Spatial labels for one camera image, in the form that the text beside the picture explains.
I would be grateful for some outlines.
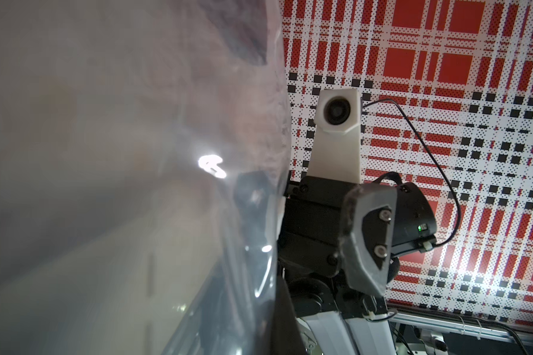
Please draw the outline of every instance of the screw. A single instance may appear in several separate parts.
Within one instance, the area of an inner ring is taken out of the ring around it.
[[[379,258],[383,259],[387,257],[387,247],[385,245],[382,245],[382,244],[375,245],[373,252]]]
[[[331,266],[336,266],[338,264],[338,258],[335,255],[333,255],[333,254],[328,255],[327,262]]]
[[[381,212],[379,212],[379,219],[384,220],[385,222],[389,222],[392,216],[391,211],[388,209],[382,209]]]

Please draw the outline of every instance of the patterned backdrop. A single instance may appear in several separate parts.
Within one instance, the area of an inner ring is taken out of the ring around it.
[[[280,0],[292,109],[291,178],[308,168],[320,89],[392,97],[462,201],[444,248],[401,258],[393,303],[533,327],[533,1]],[[392,104],[362,116],[362,174],[421,187],[437,236],[448,187]]]

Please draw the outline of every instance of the black wire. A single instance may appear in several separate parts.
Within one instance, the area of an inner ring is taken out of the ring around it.
[[[370,102],[370,103],[366,103],[365,105],[363,105],[363,108],[369,107],[369,106],[371,106],[373,104],[380,103],[380,102],[391,102],[395,106],[397,106],[398,110],[401,112],[401,115],[403,116],[405,121],[407,121],[407,123],[411,127],[412,131],[414,132],[414,135],[419,139],[420,143],[422,144],[422,146],[424,147],[424,149],[426,150],[426,152],[428,153],[430,158],[433,160],[433,162],[436,165],[436,167],[438,168],[438,170],[441,172],[441,175],[444,178],[444,181],[446,181],[446,183],[448,184],[448,188],[450,189],[450,192],[452,193],[452,197],[454,198],[454,203],[456,205],[456,223],[454,224],[454,230],[452,231],[452,234],[450,234],[450,236],[446,240],[444,240],[441,243],[434,244],[435,248],[439,248],[440,246],[443,246],[443,245],[449,243],[454,238],[454,236],[456,235],[458,230],[460,229],[460,223],[462,221],[462,209],[460,208],[460,203],[458,202],[458,197],[456,196],[456,193],[454,192],[454,189],[452,188],[452,184],[450,183],[450,180],[448,179],[446,174],[444,174],[444,170],[442,170],[440,164],[438,164],[436,159],[434,159],[434,155],[430,152],[430,149],[426,145],[425,141],[420,137],[420,134],[418,134],[417,129],[414,128],[414,126],[412,125],[411,121],[409,120],[409,118],[405,114],[405,111],[403,111],[401,106],[395,100],[393,100],[393,99],[381,99],[381,100],[373,101],[373,102]],[[414,248],[414,249],[410,250],[409,252],[417,251],[419,249],[420,248]]]
[[[411,355],[414,355],[414,353],[412,352],[412,350],[410,349],[409,345],[407,344],[405,338],[401,335],[401,333],[398,332],[398,330],[396,330],[395,328],[393,328],[393,333],[395,333],[397,335],[397,338],[398,339],[401,339],[401,342],[403,344],[405,344],[405,346],[407,347],[407,350],[411,353]]]
[[[433,317],[437,317],[437,318],[460,321],[460,322],[462,322],[462,320],[464,320],[464,321],[466,321],[468,323],[471,323],[471,324],[477,324],[477,321],[479,321],[480,324],[483,324],[483,325],[487,325],[487,326],[495,327],[495,328],[501,328],[501,329],[507,331],[509,333],[509,335],[511,335],[511,337],[515,340],[515,342],[517,343],[517,345],[521,349],[521,352],[523,352],[524,355],[529,355],[529,353],[527,352],[527,349],[525,349],[525,345],[523,345],[523,342],[521,341],[521,339],[517,335],[517,332],[515,330],[513,330],[511,327],[508,327],[507,325],[505,325],[503,323],[493,322],[491,320],[484,320],[484,319],[481,319],[481,318],[470,317],[470,316],[453,316],[453,315],[450,315],[450,314],[444,314],[444,313],[434,312],[434,311],[426,311],[426,312],[425,311],[418,311],[416,309],[410,309],[410,308],[406,308],[406,307],[399,307],[399,309],[404,311],[404,312],[407,312],[407,313],[413,313],[413,314],[418,314],[418,315],[423,315],[423,316],[433,316]]]
[[[386,322],[387,320],[399,314],[399,311],[397,309],[390,309],[390,310],[393,312],[393,314],[391,314],[388,317],[381,318],[381,319],[369,319],[369,318],[365,318],[365,319],[367,319],[368,322],[372,322],[372,323]]]

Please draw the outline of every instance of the metal rail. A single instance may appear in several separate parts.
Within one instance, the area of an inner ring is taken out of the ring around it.
[[[446,319],[425,317],[421,315],[414,315],[407,312],[399,311],[399,314],[391,320],[407,325],[413,325],[417,328],[425,328],[428,330],[437,330],[442,333],[457,333],[462,335],[469,335],[474,337],[481,337],[485,339],[505,341],[507,343],[515,343],[511,335],[505,330],[492,329],[481,327],[480,324],[470,324],[457,321],[450,321]],[[524,345],[533,346],[533,334],[524,333],[519,330],[516,331],[519,338]]]

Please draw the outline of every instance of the camera lens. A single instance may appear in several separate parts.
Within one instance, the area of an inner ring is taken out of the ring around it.
[[[329,124],[338,125],[347,120],[350,112],[351,107],[348,100],[338,97],[326,104],[324,118]]]

